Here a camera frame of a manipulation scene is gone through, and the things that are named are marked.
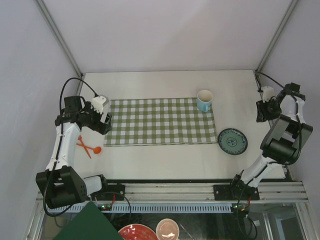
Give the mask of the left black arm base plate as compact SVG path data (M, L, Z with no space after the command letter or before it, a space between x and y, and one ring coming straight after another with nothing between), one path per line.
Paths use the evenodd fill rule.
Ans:
M103 187L98 194L98 198L103 201L113 201L114 199L122 201L125 195L125 185L123 184L108 184Z

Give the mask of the orange plastic fork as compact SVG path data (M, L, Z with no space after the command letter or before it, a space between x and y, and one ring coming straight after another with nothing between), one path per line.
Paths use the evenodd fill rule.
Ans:
M87 154L88 157L91 159L92 157L91 157L91 155L90 155L90 153L89 153L89 150L88 150L87 146L84 144L84 142L83 142L83 140L82 140L82 136L79 135L77 140L78 140L78 142L76 143L76 145L79 146L79 147L84 148L86 154Z

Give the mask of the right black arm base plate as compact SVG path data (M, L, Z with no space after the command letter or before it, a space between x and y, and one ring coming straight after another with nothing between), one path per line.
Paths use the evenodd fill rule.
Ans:
M216 201L259 201L260 195L257 188L249 186L231 186L230 184L215 184L213 186Z

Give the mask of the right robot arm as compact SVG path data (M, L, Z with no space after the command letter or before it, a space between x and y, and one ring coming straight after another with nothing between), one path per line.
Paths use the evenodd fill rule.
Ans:
M278 95L271 95L272 91L272 87L262 88L262 100L256 102L256 121L274 123L261 142L261 155L230 183L229 192L234 199L253 195L260 181L275 167L294 164L313 132L303 118L306 97L300 93L300 85L288 83Z

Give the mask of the green white checkered cloth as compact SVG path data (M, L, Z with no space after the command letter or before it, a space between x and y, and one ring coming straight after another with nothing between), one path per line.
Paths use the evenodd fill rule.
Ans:
M116 99L110 113L112 130L105 135L105 147L217 142L213 110L199 110L195 97Z

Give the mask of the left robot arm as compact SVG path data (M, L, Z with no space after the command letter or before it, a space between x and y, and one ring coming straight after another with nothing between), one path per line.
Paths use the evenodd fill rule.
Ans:
M110 188L102 175L81 178L74 170L77 141L83 127L101 135L111 129L109 99L97 95L91 101L81 96L64 98L64 108L55 120L56 140L45 171L36 175L36 184L50 209L82 203L93 194L98 200L109 196Z

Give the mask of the blue patterned plate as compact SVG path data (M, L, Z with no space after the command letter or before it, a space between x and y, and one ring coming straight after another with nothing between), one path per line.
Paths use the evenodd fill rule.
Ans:
M227 154L237 156L248 148L246 136L238 129L226 128L222 130L217 139L219 147Z

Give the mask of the orange plastic spoon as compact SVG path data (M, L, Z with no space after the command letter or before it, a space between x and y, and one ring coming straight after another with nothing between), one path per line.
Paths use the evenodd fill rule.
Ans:
M94 154L99 154L102 151L102 148L99 146L92 148L92 147L89 147L89 146L86 146L86 145L80 144L80 143L77 143L76 145L83 147L85 150L92 150Z

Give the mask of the light blue mug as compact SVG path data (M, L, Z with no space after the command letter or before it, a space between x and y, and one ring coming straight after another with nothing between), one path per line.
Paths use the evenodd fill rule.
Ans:
M213 100L213 94L208 90L201 90L197 94L196 105L198 110L208 112Z

